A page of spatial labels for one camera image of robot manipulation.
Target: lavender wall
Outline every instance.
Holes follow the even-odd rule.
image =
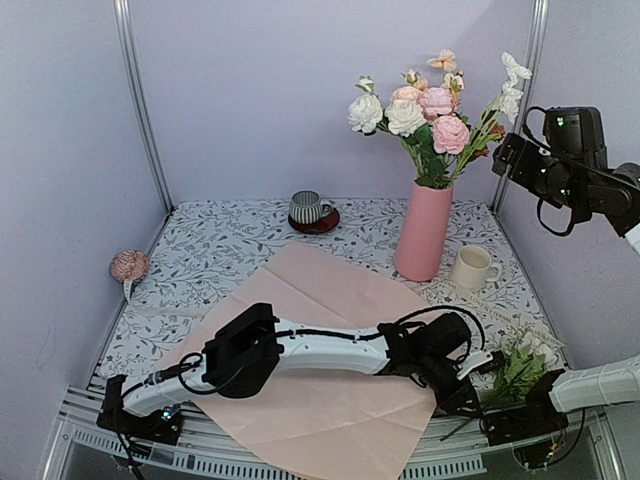
[[[162,212],[111,2],[0,4],[0,478],[33,480]]]
[[[133,2],[135,39],[172,193],[187,199],[406,197],[414,172],[397,139],[364,138],[346,122],[361,74],[386,102],[407,68],[453,49],[476,119],[505,73],[524,61],[533,2],[519,0],[205,0]],[[458,198],[490,200],[482,159]]]
[[[640,162],[640,75],[637,1],[552,1],[533,104],[600,109],[610,166]],[[568,212],[545,219],[563,228]],[[577,367],[640,353],[640,258],[598,216],[569,238],[547,233],[535,219],[535,199],[510,186],[501,222]],[[640,408],[608,410],[628,478],[640,472]]]

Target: white mug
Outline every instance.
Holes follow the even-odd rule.
[[[470,292],[477,292],[487,282],[497,282],[500,275],[502,265],[493,263],[489,252],[482,247],[467,245],[458,250],[449,278]]]

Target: pink rose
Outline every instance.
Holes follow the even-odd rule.
[[[469,143],[469,129],[455,116],[438,117],[433,122],[433,149],[437,153],[458,154]]]
[[[422,97],[422,91],[418,90],[416,87],[407,86],[402,87],[396,90],[391,94],[391,101],[394,100],[411,100],[412,102],[418,102]]]
[[[427,117],[448,115],[453,111],[451,92],[446,88],[429,88],[422,94],[420,106]]]

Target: artificial flower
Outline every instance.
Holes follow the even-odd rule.
[[[453,110],[453,98],[451,92],[446,88],[429,88],[419,101],[422,111],[427,117],[448,115]]]
[[[380,100],[375,95],[366,93],[349,105],[349,125],[354,132],[371,133],[382,120],[383,112]]]
[[[464,90],[462,72],[458,72],[456,75],[453,73],[446,73],[444,76],[444,83],[440,85],[440,88],[447,88],[449,90],[454,90],[455,92],[461,92]]]
[[[443,68],[445,72],[453,72],[458,64],[455,61],[456,54],[451,50],[440,50],[438,58],[431,58],[427,60],[427,64],[435,68]]]
[[[393,92],[391,94],[391,101],[393,102],[394,100],[411,100],[417,103],[420,97],[422,97],[422,91],[409,85],[406,87],[401,87]]]
[[[433,122],[433,149],[436,153],[460,153],[469,143],[469,129],[456,116],[442,116]]]
[[[418,81],[419,76],[420,76],[420,72],[409,70],[407,73],[404,74],[404,79],[409,85],[413,85]]]
[[[489,156],[489,147],[484,147],[482,150],[476,150],[473,152],[473,156],[478,157],[488,157]]]
[[[360,80],[358,80],[358,83],[356,84],[356,87],[358,87],[365,93],[373,93],[373,79],[371,77],[364,77],[361,75]]]
[[[518,116],[520,108],[518,107],[518,101],[514,97],[510,97],[509,95],[502,95],[502,97],[500,98],[499,109],[507,116],[509,122],[511,122],[512,124],[516,122],[516,118]]]
[[[389,119],[389,131],[402,137],[408,137],[427,122],[420,106],[412,100],[394,100],[385,113]]]
[[[502,125],[496,123],[489,133],[491,135],[500,135],[500,140],[502,140],[507,132]]]
[[[429,82],[426,78],[419,78],[418,81],[413,84],[413,86],[421,92],[426,92],[427,88],[429,87]]]
[[[524,78],[525,80],[531,78],[531,70],[519,65],[507,52],[502,54],[502,63],[507,68],[507,75],[509,76],[508,83],[510,86],[515,87],[521,78]]]
[[[511,82],[507,81],[502,85],[502,94],[507,97],[511,97],[514,100],[520,100],[524,92],[522,90],[518,90],[511,85]]]

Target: saucer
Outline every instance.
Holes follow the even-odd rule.
[[[338,223],[340,223],[340,213],[335,208],[329,215],[322,217],[316,223],[298,223],[289,216],[289,225],[291,225],[291,228],[300,233],[306,233],[307,235],[318,235],[320,233],[330,232],[338,226]]]

